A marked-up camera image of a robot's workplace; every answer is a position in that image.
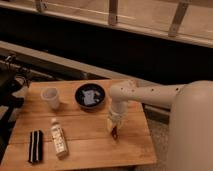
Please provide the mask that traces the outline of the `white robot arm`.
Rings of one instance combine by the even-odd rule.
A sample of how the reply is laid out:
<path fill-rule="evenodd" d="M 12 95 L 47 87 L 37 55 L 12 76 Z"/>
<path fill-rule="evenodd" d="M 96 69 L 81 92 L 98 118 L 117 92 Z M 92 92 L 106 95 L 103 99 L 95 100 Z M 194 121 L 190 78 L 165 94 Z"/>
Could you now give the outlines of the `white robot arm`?
<path fill-rule="evenodd" d="M 109 95 L 109 131 L 123 119 L 128 101 L 170 109 L 167 171 L 213 171 L 213 81 L 145 87 L 123 81 Z"/>

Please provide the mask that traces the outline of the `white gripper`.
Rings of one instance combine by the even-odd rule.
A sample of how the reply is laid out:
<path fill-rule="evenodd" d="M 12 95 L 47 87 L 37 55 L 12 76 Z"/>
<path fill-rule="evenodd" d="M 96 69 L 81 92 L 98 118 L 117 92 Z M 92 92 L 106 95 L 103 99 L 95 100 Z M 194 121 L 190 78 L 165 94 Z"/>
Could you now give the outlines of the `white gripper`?
<path fill-rule="evenodd" d="M 127 114 L 127 108 L 127 102 L 111 102 L 107 116 L 107 130 L 109 133 L 111 133 L 113 128 L 117 126 L 117 135 L 119 135 L 119 131 L 123 126 L 122 120 Z"/>

